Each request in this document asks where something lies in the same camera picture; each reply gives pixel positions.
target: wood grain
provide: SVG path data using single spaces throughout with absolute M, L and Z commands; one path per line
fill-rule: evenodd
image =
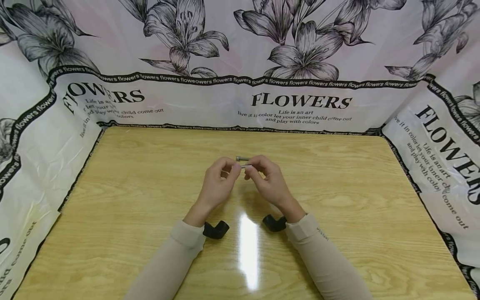
M 264 154 L 357 267 L 377 300 L 473 300 L 387 143 L 380 137 L 110 128 L 15 300 L 120 300 L 220 156 Z M 176 299 L 318 299 L 271 209 L 237 180 Z

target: wrist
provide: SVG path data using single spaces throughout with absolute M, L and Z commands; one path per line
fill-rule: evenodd
M 288 223 L 297 223 L 302 220 L 305 215 L 307 215 L 298 201 L 295 200 L 295 198 L 293 198 L 291 195 L 281 201 L 277 208 L 287 219 Z
M 183 222 L 190 226 L 202 227 L 213 209 L 214 207 L 197 200 L 197 202 L 191 206 Z

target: backdrop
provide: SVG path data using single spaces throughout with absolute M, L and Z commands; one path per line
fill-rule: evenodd
M 107 126 L 381 135 L 478 295 L 478 11 L 473 0 L 0 0 L 0 300 Z

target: finger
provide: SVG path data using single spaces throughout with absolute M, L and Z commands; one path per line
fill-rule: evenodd
M 253 183 L 255 183 L 255 186 L 258 190 L 264 187 L 265 181 L 260 175 L 260 173 L 258 173 L 257 169 L 255 169 L 254 167 L 246 167 L 245 174 L 247 174 L 247 176 L 249 176 L 253 180 Z
M 237 178 L 240 176 L 240 172 L 241 166 L 239 163 L 235 162 L 235 164 L 231 166 L 230 173 L 225 181 L 233 186 L 235 184 L 235 180 L 237 180 Z
M 228 172 L 222 171 L 222 172 L 220 173 L 220 177 L 227 179 L 227 177 L 228 177 Z
M 253 165 L 255 168 L 262 172 L 265 176 L 272 173 L 278 166 L 270 159 L 263 155 L 257 155 L 247 162 L 247 165 Z
M 235 165 L 237 162 L 229 157 L 221 157 L 217 159 L 210 169 L 212 170 L 213 174 L 217 177 L 221 176 L 221 172 L 224 168 L 229 169 L 231 166 Z

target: person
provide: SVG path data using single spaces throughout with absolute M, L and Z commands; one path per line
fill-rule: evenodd
M 312 280 L 325 300 L 372 300 L 365 282 L 320 230 L 311 213 L 295 200 L 280 167 L 265 156 L 252 157 L 245 179 L 287 219 L 287 236 L 299 252 Z M 225 202 L 239 177 L 240 165 L 228 157 L 218 159 L 205 173 L 202 190 L 182 221 L 136 278 L 123 300 L 171 300 L 190 265 L 203 249 L 202 232 L 210 213 Z

